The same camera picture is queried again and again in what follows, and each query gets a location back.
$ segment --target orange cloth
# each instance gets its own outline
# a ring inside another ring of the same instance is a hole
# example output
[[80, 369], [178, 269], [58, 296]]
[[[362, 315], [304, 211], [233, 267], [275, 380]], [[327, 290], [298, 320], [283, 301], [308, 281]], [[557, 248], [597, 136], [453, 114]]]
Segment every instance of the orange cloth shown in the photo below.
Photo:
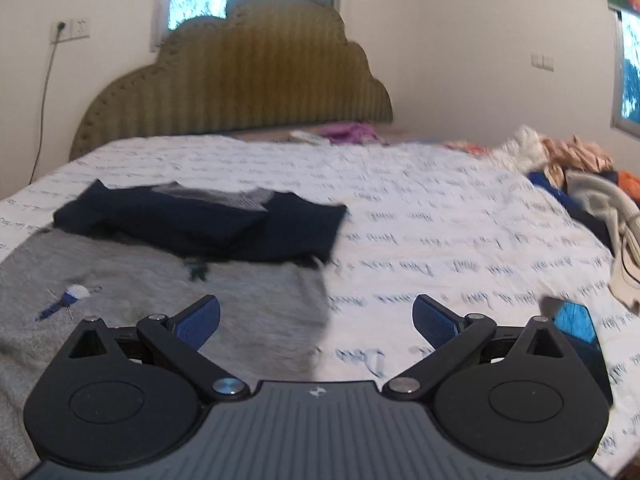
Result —
[[640, 178], [628, 171], [619, 171], [618, 187], [634, 200], [640, 200]]
[[546, 148], [551, 164], [571, 166], [577, 170], [587, 170], [592, 173], [613, 169], [612, 158], [594, 142], [585, 144], [576, 136], [569, 142], [552, 140], [548, 137], [540, 137], [540, 140]]
[[491, 153], [491, 150], [478, 146], [477, 144], [467, 142], [466, 140], [443, 142], [442, 145], [448, 150], [452, 150], [454, 152], [465, 152], [471, 155], [489, 155], [489, 153]]

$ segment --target blue cloth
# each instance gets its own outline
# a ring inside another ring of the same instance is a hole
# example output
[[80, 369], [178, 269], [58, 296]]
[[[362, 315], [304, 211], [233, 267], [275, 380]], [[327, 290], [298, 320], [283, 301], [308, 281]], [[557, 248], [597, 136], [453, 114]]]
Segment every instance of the blue cloth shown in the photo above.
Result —
[[562, 206], [564, 206], [564, 208], [566, 208], [567, 205], [572, 207], [579, 207], [578, 204], [574, 202], [574, 200], [569, 198], [567, 193], [565, 193], [561, 189], [556, 189], [555, 187], [553, 187], [549, 183], [549, 180], [544, 173], [529, 173], [529, 180], [534, 186], [546, 189], [551, 196], [555, 197], [555, 199], [558, 200], [558, 202], [561, 203]]

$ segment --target cloud-shaped headboard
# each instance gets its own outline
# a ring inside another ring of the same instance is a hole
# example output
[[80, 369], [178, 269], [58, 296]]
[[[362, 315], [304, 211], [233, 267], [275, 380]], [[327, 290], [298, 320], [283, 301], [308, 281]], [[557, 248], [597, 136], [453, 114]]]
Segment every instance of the cloud-shaped headboard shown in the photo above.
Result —
[[128, 137], [392, 120], [385, 87], [329, 4], [229, 0], [226, 15], [184, 22], [155, 64], [107, 86], [82, 118], [70, 159]]

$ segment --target bed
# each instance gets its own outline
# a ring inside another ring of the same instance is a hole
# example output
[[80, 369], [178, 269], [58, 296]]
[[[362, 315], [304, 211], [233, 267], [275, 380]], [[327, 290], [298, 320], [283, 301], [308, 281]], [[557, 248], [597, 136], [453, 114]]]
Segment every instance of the bed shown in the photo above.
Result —
[[[465, 153], [267, 142], [341, 120], [389, 123], [392, 108], [338, 13], [319, 0], [230, 0], [226, 20], [180, 26], [155, 65], [95, 99], [69, 164], [0, 202], [0, 261], [97, 178], [343, 203], [318, 380], [382, 385], [430, 353], [412, 326], [418, 294], [503, 325], [525, 324], [542, 296], [572, 298], [590, 308], [614, 394], [594, 461], [618, 473], [640, 448], [640, 321], [608, 291], [610, 253], [524, 176]], [[391, 143], [406, 138], [386, 128]]]

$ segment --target green small object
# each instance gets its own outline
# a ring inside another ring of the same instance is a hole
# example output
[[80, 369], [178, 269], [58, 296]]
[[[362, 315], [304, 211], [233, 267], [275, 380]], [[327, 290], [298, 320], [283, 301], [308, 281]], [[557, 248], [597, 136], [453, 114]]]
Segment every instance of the green small object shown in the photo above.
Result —
[[196, 280], [200, 280], [201, 282], [207, 281], [207, 272], [209, 272], [209, 265], [207, 262], [197, 258], [187, 258], [184, 261], [184, 266], [189, 269], [190, 280], [192, 282], [195, 282]]

